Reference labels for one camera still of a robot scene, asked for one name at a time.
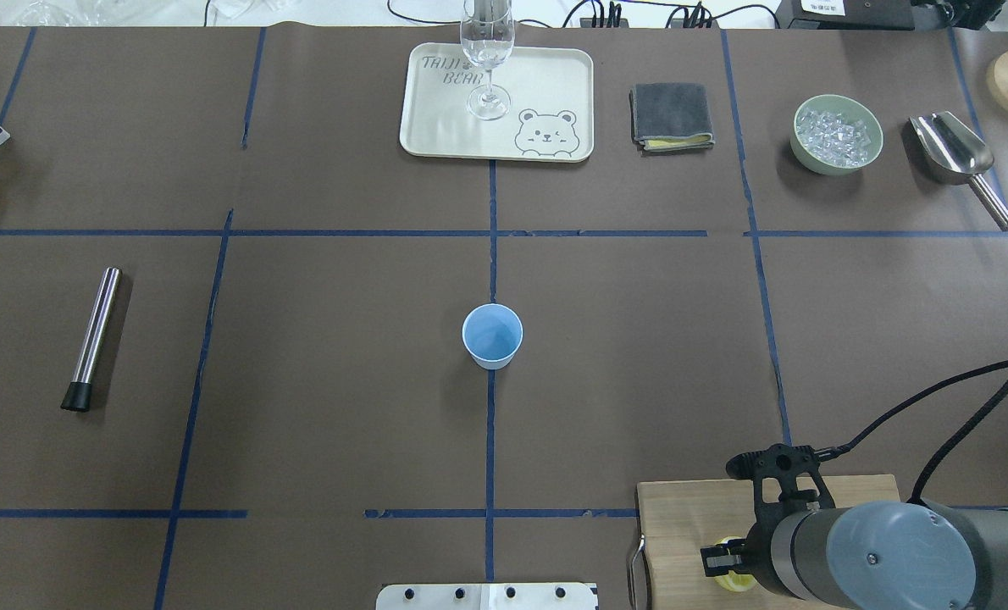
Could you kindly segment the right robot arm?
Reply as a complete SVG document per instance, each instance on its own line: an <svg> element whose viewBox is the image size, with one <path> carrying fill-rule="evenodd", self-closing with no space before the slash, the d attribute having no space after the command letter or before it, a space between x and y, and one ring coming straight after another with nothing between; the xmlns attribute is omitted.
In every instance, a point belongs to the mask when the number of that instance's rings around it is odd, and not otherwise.
<svg viewBox="0 0 1008 610"><path fill-rule="evenodd" d="M1008 609L1008 508L871 501L839 508L829 451L775 444L726 463L753 490L743 538L701 550L709 578L753 576L776 595L845 609Z"/></svg>

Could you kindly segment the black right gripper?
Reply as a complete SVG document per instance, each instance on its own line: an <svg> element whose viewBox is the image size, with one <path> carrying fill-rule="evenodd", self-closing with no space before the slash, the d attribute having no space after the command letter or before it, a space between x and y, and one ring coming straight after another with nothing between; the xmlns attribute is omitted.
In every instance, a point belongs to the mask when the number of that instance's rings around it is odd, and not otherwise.
<svg viewBox="0 0 1008 610"><path fill-rule="evenodd" d="M701 548L707 578L729 570L757 579L775 579L772 560L775 530L790 516L814 503L834 508L834 499L818 474L818 463L839 456L834 447L788 446L778 443L763 451L743 452L729 459L725 471L736 481L749 481L756 523L744 538Z"/></svg>

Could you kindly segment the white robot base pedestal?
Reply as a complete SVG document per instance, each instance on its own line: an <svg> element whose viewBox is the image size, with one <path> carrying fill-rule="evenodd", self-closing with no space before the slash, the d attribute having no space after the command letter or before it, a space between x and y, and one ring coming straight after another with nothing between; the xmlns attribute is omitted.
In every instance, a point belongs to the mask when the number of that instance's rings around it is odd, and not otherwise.
<svg viewBox="0 0 1008 610"><path fill-rule="evenodd" d="M598 609L595 585L581 582L393 584L376 609Z"/></svg>

